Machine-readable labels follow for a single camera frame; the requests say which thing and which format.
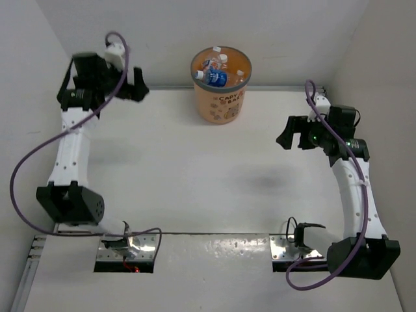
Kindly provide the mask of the clear bottle green label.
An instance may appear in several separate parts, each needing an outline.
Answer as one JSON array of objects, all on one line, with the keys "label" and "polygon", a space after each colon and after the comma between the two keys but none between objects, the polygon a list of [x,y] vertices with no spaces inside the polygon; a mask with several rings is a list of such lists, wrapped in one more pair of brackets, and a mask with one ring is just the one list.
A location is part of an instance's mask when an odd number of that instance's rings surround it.
[{"label": "clear bottle green label", "polygon": [[236,74],[233,74],[231,79],[232,86],[240,85],[244,82],[244,72],[241,70],[237,70]]}]

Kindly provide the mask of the small bottle blue label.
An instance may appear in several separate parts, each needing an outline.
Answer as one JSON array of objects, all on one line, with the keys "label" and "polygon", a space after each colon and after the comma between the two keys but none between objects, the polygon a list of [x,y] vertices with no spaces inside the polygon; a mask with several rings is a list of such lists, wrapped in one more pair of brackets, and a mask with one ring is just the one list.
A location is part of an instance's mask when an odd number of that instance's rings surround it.
[{"label": "small bottle blue label", "polygon": [[228,74],[222,70],[209,68],[205,71],[197,70],[194,78],[203,82],[205,85],[217,88],[225,87],[228,83]]}]

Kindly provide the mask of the clear bottle orange white label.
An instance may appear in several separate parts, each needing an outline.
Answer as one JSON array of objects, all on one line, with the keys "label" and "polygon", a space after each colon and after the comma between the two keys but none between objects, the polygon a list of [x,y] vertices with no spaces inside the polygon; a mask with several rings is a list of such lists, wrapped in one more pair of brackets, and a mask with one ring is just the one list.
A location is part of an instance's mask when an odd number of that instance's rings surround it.
[{"label": "clear bottle orange white label", "polygon": [[214,46],[211,52],[206,56],[205,60],[201,64],[202,71],[206,71],[208,69],[214,68],[219,70],[222,65],[222,61],[220,58],[221,54],[221,47]]}]

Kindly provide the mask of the clear square bottle white cap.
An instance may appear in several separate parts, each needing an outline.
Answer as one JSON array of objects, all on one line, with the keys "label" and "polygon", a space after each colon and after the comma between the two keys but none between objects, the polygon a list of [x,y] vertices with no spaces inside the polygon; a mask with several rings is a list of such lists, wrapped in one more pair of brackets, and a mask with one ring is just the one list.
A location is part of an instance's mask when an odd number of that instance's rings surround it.
[{"label": "clear square bottle white cap", "polygon": [[229,58],[226,54],[219,54],[220,59],[220,71],[226,73],[232,73],[231,68],[229,67]]}]

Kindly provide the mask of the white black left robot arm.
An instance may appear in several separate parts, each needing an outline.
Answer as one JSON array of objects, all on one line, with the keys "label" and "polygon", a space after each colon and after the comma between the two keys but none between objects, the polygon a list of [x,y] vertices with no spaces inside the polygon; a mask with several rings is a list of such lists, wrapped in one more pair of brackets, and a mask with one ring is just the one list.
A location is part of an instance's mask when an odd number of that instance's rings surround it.
[{"label": "white black left robot arm", "polygon": [[135,83],[129,84],[124,52],[76,53],[70,61],[75,77],[66,72],[57,100],[60,104],[62,132],[57,158],[47,185],[36,189],[36,199],[58,224],[104,234],[106,248],[127,251],[133,238],[126,237],[126,222],[105,217],[101,195],[88,188],[87,168],[92,131],[99,121],[99,107],[116,86],[120,99],[140,102],[149,92],[140,68],[134,69]]}]

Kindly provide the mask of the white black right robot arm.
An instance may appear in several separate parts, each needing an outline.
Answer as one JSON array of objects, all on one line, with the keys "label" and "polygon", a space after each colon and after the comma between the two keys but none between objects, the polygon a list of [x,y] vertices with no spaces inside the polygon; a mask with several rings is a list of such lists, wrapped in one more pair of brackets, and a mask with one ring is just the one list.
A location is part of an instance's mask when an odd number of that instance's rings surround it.
[{"label": "white black right robot arm", "polygon": [[295,227],[293,243],[301,250],[314,249],[324,256],[330,273],[342,268],[341,277],[379,280],[399,257],[400,245],[389,239],[378,217],[367,143],[354,136],[361,116],[346,106],[328,107],[321,116],[290,116],[276,142],[289,150],[298,133],[300,149],[323,149],[339,187],[343,238],[335,238],[321,224],[303,222]]}]

